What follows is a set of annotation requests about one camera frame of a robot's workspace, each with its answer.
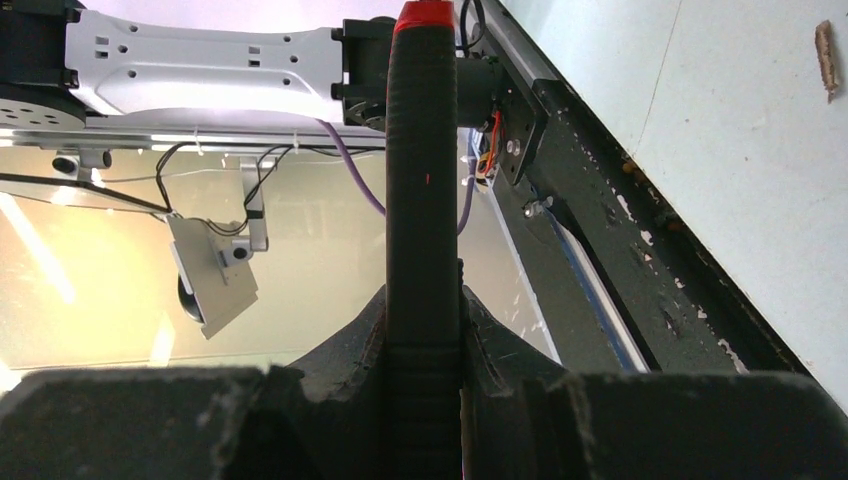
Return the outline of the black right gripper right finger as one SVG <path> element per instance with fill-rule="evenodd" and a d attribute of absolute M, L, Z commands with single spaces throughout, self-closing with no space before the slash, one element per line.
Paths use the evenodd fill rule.
<path fill-rule="evenodd" d="M 470 479 L 847 475 L 846 415 L 807 377 L 570 371 L 462 295 Z"/>

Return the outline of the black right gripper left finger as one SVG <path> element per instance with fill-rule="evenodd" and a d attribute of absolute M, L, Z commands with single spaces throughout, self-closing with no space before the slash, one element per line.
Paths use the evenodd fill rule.
<path fill-rule="evenodd" d="M 375 479 L 385 294 L 296 361 L 51 370 L 1 402 L 5 479 Z"/>

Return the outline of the red black utility knife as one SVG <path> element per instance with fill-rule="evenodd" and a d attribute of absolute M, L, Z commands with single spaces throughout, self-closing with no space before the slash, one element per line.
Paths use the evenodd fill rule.
<path fill-rule="evenodd" d="M 462 475 L 457 124 L 453 5 L 409 1 L 393 30 L 387 84 L 388 479 Z"/>

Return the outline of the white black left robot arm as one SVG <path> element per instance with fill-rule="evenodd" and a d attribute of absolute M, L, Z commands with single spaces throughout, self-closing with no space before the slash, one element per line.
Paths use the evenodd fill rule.
<path fill-rule="evenodd" d="M 257 144 L 319 121 L 385 131 L 391 18 L 244 33 L 143 24 L 76 1 L 1 5 L 1 139 L 45 148 Z"/>

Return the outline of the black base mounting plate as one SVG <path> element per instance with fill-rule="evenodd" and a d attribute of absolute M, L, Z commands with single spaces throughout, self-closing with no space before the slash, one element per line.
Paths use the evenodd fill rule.
<path fill-rule="evenodd" d="M 462 17 L 500 74 L 493 191 L 573 369 L 806 367 L 499 1 Z"/>

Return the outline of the small cardboard scrap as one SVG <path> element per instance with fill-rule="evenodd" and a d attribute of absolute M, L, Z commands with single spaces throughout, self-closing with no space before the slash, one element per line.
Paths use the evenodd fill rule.
<path fill-rule="evenodd" d="M 830 104 L 840 89 L 840 80 L 836 65 L 833 29 L 829 20 L 823 20 L 816 26 L 814 46 L 827 103 Z"/>

